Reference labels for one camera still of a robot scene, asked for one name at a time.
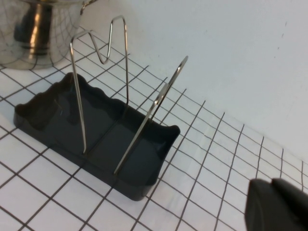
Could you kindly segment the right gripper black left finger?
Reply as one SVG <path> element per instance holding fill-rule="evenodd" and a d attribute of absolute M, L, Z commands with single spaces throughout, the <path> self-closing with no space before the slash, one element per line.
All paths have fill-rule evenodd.
<path fill-rule="evenodd" d="M 279 227 L 275 218 L 281 198 L 269 182 L 251 180 L 245 207 L 245 224 L 248 231 L 276 231 Z"/>

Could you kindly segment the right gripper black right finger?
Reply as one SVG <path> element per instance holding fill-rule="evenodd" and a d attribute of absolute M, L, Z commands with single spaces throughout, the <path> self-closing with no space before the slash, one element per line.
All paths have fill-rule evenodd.
<path fill-rule="evenodd" d="M 288 210 L 293 216 L 293 221 L 308 230 L 308 194 L 299 190 L 293 184 L 284 179 L 275 178 L 271 185 L 287 204 Z"/>

